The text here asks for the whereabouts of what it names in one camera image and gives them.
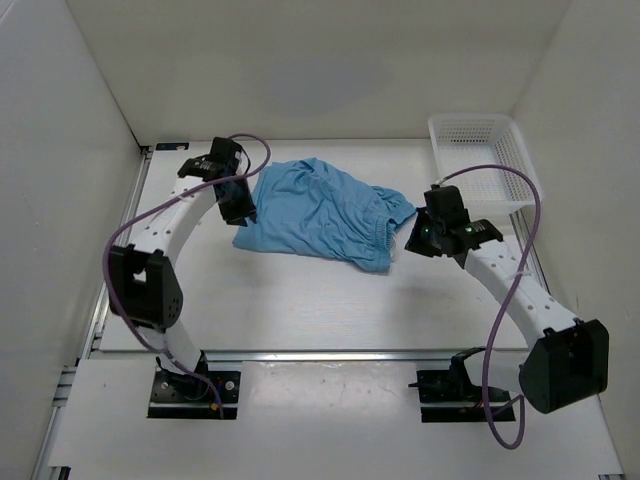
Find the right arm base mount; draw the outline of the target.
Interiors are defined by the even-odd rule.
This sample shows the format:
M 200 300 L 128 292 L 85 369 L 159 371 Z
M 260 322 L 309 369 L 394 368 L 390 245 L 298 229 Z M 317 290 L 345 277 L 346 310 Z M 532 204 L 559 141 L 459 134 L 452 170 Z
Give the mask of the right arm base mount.
M 450 371 L 418 370 L 416 380 L 409 383 L 408 387 L 418 392 L 422 423 L 486 421 L 481 387 L 472 384 L 457 387 Z

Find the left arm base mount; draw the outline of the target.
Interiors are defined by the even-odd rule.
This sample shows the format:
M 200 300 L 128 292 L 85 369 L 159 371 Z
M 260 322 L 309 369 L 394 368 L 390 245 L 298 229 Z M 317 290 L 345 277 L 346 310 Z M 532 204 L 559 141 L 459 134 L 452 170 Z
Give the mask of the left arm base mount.
M 220 396 L 220 409 L 209 386 L 189 375 L 171 372 L 156 361 L 154 381 L 149 396 L 147 417 L 168 420 L 236 420 L 241 386 L 241 372 L 209 370 L 199 366 Z

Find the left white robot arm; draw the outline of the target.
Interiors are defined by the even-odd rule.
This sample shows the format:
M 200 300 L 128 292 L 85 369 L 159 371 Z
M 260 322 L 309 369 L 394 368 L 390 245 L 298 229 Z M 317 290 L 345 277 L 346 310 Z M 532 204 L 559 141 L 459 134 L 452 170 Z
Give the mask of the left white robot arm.
M 142 230 L 124 246 L 121 230 L 112 234 L 103 254 L 103 274 L 111 311 L 138 342 L 176 374 L 175 388 L 188 400 L 206 395 L 210 377 L 206 359 L 181 322 L 184 295 L 175 266 L 202 217 L 217 207 L 223 221 L 246 227 L 257 221 L 248 180 L 258 173 L 240 135 L 216 137 L 208 153 L 187 159 L 170 195 L 128 223 Z

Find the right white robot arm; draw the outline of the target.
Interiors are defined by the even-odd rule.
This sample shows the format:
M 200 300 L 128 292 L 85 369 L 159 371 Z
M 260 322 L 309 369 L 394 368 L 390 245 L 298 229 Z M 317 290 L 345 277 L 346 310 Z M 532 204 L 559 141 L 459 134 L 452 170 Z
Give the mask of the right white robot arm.
M 505 307 L 528 347 L 524 357 L 492 355 L 492 390 L 518 393 L 548 414 L 604 392 L 609 332 L 583 321 L 526 276 L 502 233 L 488 220 L 471 220 L 455 186 L 425 192 L 406 250 L 452 258 Z

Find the light blue shorts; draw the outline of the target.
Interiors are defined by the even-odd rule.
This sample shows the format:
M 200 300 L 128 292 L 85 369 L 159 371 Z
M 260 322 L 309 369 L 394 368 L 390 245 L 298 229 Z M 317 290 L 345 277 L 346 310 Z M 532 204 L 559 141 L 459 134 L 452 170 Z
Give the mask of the light blue shorts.
M 338 260 L 373 274 L 389 272 L 394 237 L 416 213 L 400 192 L 318 158 L 265 168 L 253 197 L 257 221 L 237 230 L 234 247 Z

